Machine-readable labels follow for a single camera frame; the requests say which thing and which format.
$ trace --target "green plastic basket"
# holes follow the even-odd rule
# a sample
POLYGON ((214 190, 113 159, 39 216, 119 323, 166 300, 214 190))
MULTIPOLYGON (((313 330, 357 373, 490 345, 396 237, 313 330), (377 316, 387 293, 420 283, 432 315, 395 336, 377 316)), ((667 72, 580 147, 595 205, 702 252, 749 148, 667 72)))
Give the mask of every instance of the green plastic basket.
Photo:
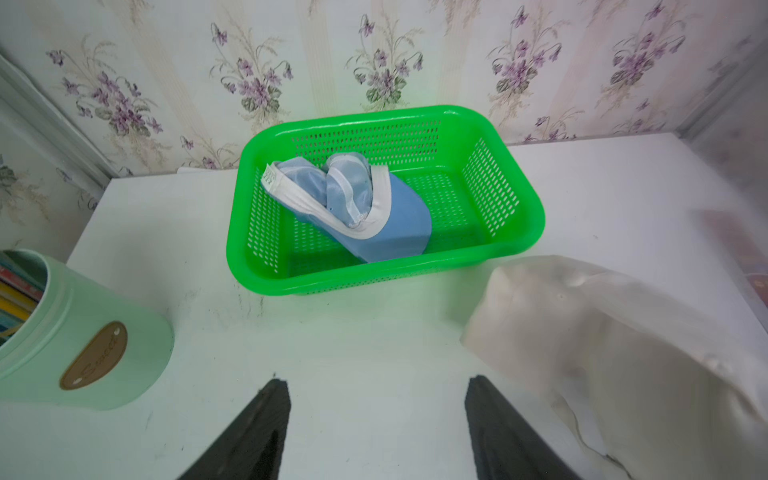
POLYGON ((467 108, 438 106, 297 121, 266 129, 240 158, 227 262, 263 295, 318 293, 481 263, 527 250, 544 208, 493 125, 467 108), (387 164, 429 207, 423 255, 363 263, 261 187, 264 168, 301 156, 315 165, 337 151, 387 164))

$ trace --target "white tabletop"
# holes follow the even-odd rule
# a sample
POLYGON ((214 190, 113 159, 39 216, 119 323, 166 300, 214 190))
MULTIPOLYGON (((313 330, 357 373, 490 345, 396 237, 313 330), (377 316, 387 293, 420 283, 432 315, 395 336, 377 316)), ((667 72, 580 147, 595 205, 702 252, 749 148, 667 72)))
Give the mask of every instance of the white tabletop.
MULTIPOLYGON (((768 335, 690 209, 735 210, 759 238, 768 230, 672 134, 511 152, 547 213, 544 236, 526 255, 628 273, 768 352, 768 335)), ((545 405, 459 343, 498 261, 312 296, 259 296, 237 283, 224 256, 236 175, 110 184, 69 266, 164 313, 176 333, 173 355, 142 397, 109 412, 0 404, 0 478, 176 478, 273 376, 288 382, 293 405, 281 480, 476 478, 464 396, 478 374, 578 473, 599 478, 545 405)))

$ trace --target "purple flower pattern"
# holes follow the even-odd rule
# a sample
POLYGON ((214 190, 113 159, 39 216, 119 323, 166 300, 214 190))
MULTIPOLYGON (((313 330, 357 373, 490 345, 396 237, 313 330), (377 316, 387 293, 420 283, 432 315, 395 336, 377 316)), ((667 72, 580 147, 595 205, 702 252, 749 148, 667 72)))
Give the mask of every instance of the purple flower pattern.
POLYGON ((556 61, 560 55, 562 43, 551 41, 558 38, 558 28, 566 22, 546 26, 548 16, 543 9, 539 9, 538 14, 530 20, 533 22, 531 36, 518 36, 515 39, 522 32, 518 32, 519 28, 528 21, 525 7, 520 7, 510 22, 508 40, 488 54, 488 58, 492 58, 493 75, 499 77, 496 92, 489 95, 492 102, 491 116, 496 112, 502 113, 499 125, 517 115, 517 110, 523 106, 522 98, 531 94, 531 82, 547 64, 547 59, 556 61))
POLYGON ((250 66, 250 62, 248 60, 238 58, 237 68, 240 69, 240 71, 243 72, 246 77, 253 77, 253 67, 250 66))
POLYGON ((631 36, 619 41, 614 47, 612 65, 618 69, 611 76, 609 85, 601 89, 603 101, 609 101, 608 110, 620 107, 631 95, 631 89, 661 60, 666 53, 675 53, 685 41, 685 22, 677 19, 683 8, 676 3, 672 8, 660 0, 643 17, 640 28, 631 36))
POLYGON ((214 41, 219 44, 220 47, 223 47, 227 44, 227 32, 219 30, 219 28, 214 24, 214 41))
POLYGON ((559 141, 576 138, 576 135, 568 136, 568 122, 575 120, 578 115, 583 113, 583 110, 569 108, 557 120, 553 120, 549 116, 539 117, 534 124, 535 130, 523 139, 523 143, 559 141))
POLYGON ((163 132, 161 123, 151 115, 157 105, 142 95, 138 84, 119 75, 104 61, 104 57, 111 56, 108 49, 114 44, 101 41, 90 48, 87 40, 81 43, 78 58, 82 61, 74 60, 64 50, 45 52, 54 65, 66 70, 61 84, 65 94, 74 98, 78 116, 103 121, 110 131, 108 140, 126 159, 132 154, 147 171, 163 167, 167 160, 164 151, 169 147, 154 136, 163 132))
POLYGON ((662 1, 663 0, 659 0, 659 2, 650 10, 650 12, 645 14, 645 19, 646 20, 653 20, 654 18, 659 16, 661 11, 664 10, 664 7, 661 4, 662 1))
POLYGON ((223 147, 215 148, 210 138, 201 137, 197 137, 197 145, 186 137, 181 137, 180 141, 187 152, 188 161, 184 163, 185 167, 223 170, 237 168, 240 163, 240 156, 236 153, 238 148, 235 144, 225 144, 223 147))
POLYGON ((661 131, 666 126, 667 112, 659 111, 653 106, 650 99, 644 99, 635 109, 635 113, 628 120, 614 126, 613 134, 631 135, 647 132, 661 131))
POLYGON ((366 46, 366 38, 374 32, 374 24, 363 15, 360 19, 361 49, 346 62, 347 68, 353 68, 353 75, 359 84, 368 84, 366 90, 366 111, 389 110, 401 104, 402 89, 412 70, 421 71, 424 56, 420 51, 410 51, 415 47, 415 37, 421 34, 420 28, 414 28, 404 35, 396 35, 397 21, 392 22, 384 15, 385 24, 381 35, 388 49, 377 48, 372 54, 366 46))
POLYGON ((72 83, 67 80, 66 77, 61 79, 61 84, 64 85, 64 89, 67 91, 67 95, 79 95, 78 84, 72 83))
MULTIPOLYGON (((211 41, 220 54, 210 70, 210 76, 218 74, 219 81, 227 92, 240 94, 240 104, 245 111, 241 116, 253 122, 254 132, 258 132, 262 127, 280 123, 280 117, 285 113, 278 100, 283 93, 283 78, 288 81, 293 79, 293 71, 287 61, 283 60, 274 65, 270 58, 277 56, 275 48, 280 40, 270 37, 263 44, 254 46, 250 30, 246 31, 239 25, 235 25, 230 34, 221 30, 215 23, 211 24, 210 30, 211 41), (221 49, 230 39, 243 47, 249 57, 231 61, 221 49)), ((209 152, 207 158, 215 160, 216 157, 209 152)))
POLYGON ((369 22, 368 15, 362 17, 362 26, 360 27, 360 34, 363 37, 369 37, 373 33, 373 22, 369 22))
POLYGON ((46 51, 45 54, 48 57, 51 57, 51 60, 54 62, 54 64, 58 65, 59 67, 64 65, 64 51, 63 50, 46 51))
POLYGON ((386 66, 386 53, 382 49, 376 50, 376 53, 373 54, 373 60, 376 61, 377 67, 385 67, 386 66))

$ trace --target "canister label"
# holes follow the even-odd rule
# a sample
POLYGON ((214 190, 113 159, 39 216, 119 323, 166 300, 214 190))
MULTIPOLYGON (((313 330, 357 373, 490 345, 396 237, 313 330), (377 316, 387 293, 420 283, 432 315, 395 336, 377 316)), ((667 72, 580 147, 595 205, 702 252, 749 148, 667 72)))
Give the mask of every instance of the canister label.
POLYGON ((128 344, 128 331, 121 322, 107 324, 80 352, 61 376, 63 390, 80 389, 107 375, 120 362, 128 344))

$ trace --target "white cloth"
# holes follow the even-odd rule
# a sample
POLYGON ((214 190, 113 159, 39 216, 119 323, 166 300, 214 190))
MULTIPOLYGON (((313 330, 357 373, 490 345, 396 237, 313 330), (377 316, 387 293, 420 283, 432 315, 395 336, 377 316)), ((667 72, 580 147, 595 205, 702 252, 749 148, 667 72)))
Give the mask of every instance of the white cloth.
POLYGON ((506 263, 462 342, 548 400, 606 478, 768 478, 768 366, 638 280, 565 257, 506 263), (571 375, 606 455, 558 391, 571 375))

